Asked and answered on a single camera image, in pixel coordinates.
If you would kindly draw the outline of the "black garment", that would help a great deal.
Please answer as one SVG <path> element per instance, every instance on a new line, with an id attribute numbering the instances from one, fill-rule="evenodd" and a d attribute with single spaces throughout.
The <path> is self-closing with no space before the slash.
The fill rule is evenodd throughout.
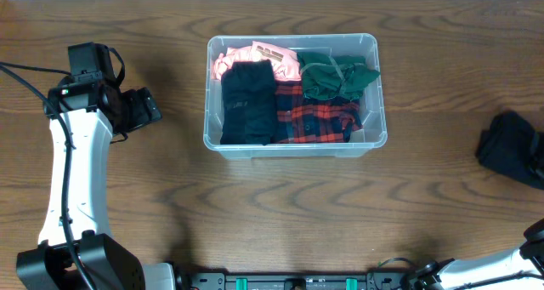
<path id="1" fill-rule="evenodd" d="M 481 166 L 525 185 L 542 190 L 543 179 L 531 179 L 526 163 L 534 127 L 515 111 L 495 116 L 483 130 L 475 156 Z"/>

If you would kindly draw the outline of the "dark navy shorts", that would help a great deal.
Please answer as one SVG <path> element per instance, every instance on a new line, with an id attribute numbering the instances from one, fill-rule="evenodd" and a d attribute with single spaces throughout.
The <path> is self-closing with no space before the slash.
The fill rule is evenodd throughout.
<path id="1" fill-rule="evenodd" d="M 221 78 L 222 145 L 267 145 L 278 127 L 273 66 L 268 60 L 235 62 Z"/>

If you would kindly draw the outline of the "pink printed t-shirt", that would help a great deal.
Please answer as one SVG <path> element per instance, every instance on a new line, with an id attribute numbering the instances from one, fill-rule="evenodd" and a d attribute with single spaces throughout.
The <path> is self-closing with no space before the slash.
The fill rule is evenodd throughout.
<path id="1" fill-rule="evenodd" d="M 227 48 L 213 62 L 211 77 L 220 80 L 222 75 L 236 62 L 259 62 L 269 60 L 275 79 L 281 82 L 301 81 L 300 64 L 296 52 L 269 43 L 253 41 L 251 46 Z"/>

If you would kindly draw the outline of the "red navy plaid shirt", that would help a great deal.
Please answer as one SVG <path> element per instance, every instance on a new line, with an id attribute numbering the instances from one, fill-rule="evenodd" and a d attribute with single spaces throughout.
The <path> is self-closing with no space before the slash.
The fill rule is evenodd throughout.
<path id="1" fill-rule="evenodd" d="M 278 127 L 272 141 L 277 144 L 348 143 L 362 129 L 358 100 L 311 99 L 300 82 L 278 82 L 275 102 Z"/>

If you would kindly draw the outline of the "dark green garment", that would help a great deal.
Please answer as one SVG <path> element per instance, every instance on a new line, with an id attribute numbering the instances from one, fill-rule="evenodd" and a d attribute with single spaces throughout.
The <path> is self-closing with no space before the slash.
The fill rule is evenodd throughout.
<path id="1" fill-rule="evenodd" d="M 297 54 L 305 98 L 359 100 L 381 73 L 370 68 L 363 56 L 331 57 L 317 52 Z"/>

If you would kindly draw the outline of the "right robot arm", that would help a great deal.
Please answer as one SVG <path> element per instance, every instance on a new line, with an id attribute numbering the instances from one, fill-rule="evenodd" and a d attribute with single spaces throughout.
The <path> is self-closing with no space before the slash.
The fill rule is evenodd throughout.
<path id="1" fill-rule="evenodd" d="M 493 171 L 543 180 L 543 134 L 483 133 L 477 158 Z M 518 247 L 481 259 L 431 263 L 407 278 L 410 289 L 542 289 L 543 221 L 524 232 Z"/>

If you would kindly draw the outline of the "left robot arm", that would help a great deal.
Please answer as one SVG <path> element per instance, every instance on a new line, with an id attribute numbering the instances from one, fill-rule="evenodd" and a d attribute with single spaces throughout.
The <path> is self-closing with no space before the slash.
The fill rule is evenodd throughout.
<path id="1" fill-rule="evenodd" d="M 48 211 L 37 247 L 17 255 L 28 289 L 174 289 L 171 264 L 141 264 L 116 242 L 107 214 L 111 144 L 162 119 L 149 89 L 121 91 L 118 53 L 99 43 L 68 48 L 70 71 L 38 97 L 54 143 Z"/>

